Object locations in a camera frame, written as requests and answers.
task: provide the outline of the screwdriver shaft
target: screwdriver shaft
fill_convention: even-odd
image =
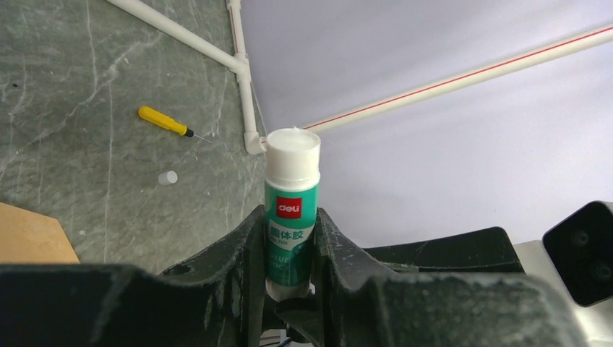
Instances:
[[[202,136],[199,136],[199,135],[194,134],[194,137],[197,137],[197,138],[199,138],[199,139],[201,139],[201,140],[204,140],[204,141],[206,141],[206,142],[211,143],[211,141],[209,141],[209,140],[205,139],[205,138],[204,138],[204,137],[202,137]]]

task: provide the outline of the white backdrop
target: white backdrop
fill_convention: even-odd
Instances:
[[[271,131],[613,22],[613,1],[248,0],[243,14]],[[613,200],[613,43],[320,136],[320,205],[359,246],[490,226],[540,239]]]

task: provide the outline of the green glue stick label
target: green glue stick label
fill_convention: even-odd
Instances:
[[[303,192],[284,192],[265,185],[268,279],[297,286],[311,275],[313,228],[319,184]]]

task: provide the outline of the cardboard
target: cardboard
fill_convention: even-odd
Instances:
[[[0,263],[78,263],[57,219],[0,202]]]

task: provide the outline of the glue stick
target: glue stick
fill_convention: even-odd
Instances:
[[[309,293],[320,182],[320,138],[303,129],[266,142],[266,290],[276,301]]]

